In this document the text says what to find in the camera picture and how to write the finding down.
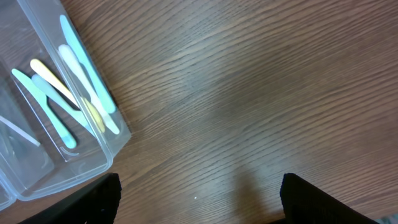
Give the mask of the yellow plastic knife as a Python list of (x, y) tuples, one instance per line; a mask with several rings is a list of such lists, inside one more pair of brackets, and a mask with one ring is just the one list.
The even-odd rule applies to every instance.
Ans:
[(66, 96), (75, 106), (78, 106), (77, 100), (73, 97), (70, 90), (38, 59), (34, 58), (30, 61), (30, 67), (44, 80), (56, 88), (60, 93)]

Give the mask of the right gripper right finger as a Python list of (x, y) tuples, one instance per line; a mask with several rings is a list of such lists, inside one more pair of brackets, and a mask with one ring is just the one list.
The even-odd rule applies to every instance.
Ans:
[(288, 224), (377, 224), (296, 174), (284, 174), (280, 198)]

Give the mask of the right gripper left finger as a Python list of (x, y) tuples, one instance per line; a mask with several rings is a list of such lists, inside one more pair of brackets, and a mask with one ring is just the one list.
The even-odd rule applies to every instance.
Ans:
[(121, 200), (117, 173), (108, 173), (22, 224), (113, 224)]

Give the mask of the cream plastic knife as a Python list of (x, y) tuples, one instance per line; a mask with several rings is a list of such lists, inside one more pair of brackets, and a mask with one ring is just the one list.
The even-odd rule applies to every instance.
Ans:
[(120, 129), (116, 126), (116, 123), (103, 108), (103, 105), (101, 104), (98, 95), (94, 91), (94, 88), (92, 87), (87, 76), (85, 75), (72, 49), (68, 45), (62, 44), (58, 46), (58, 51), (60, 52), (60, 55), (62, 56), (66, 64), (68, 65), (69, 69), (75, 74), (75, 76), (79, 79), (81, 84), (86, 88), (88, 94), (90, 95), (90, 102), (102, 117), (105, 126), (114, 134), (119, 134)]

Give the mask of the light blue knife top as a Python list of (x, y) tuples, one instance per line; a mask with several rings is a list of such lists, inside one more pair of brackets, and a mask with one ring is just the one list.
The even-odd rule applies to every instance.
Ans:
[(58, 133), (66, 147), (69, 149), (76, 148), (77, 141), (69, 132), (69, 130), (65, 127), (65, 125), (58, 119), (50, 106), (47, 104), (46, 94), (42, 90), (40, 90), (27, 75), (25, 75), (18, 69), (13, 68), (11, 72), (42, 107), (43, 111), (49, 118), (50, 122), (54, 126), (56, 132)]

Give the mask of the white plastic knife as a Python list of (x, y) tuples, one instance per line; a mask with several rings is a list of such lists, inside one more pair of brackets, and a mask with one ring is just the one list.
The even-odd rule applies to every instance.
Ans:
[(60, 25), (67, 41), (67, 44), (72, 48), (75, 53), (78, 61), (84, 66), (87, 71), (91, 83), (97, 93), (100, 101), (105, 107), (107, 113), (111, 114), (116, 111), (116, 105), (106, 87), (104, 82), (101, 79), (101, 75), (98, 73), (93, 61), (91, 60), (89, 54), (86, 52), (86, 49), (82, 42), (80, 41), (80, 36), (76, 32), (74, 26), (70, 22), (69, 18), (61, 14), (60, 15)]

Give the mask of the pale blue knife bottom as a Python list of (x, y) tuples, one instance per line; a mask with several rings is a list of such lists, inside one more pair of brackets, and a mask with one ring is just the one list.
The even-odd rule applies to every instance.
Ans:
[(44, 80), (40, 75), (34, 74), (32, 76), (32, 82), (42, 90), (51, 100), (56, 102), (62, 109), (64, 109), (73, 119), (75, 119), (81, 126), (83, 126), (91, 135), (94, 132), (90, 128), (86, 118), (81, 111), (73, 109), (61, 96), (60, 94)]

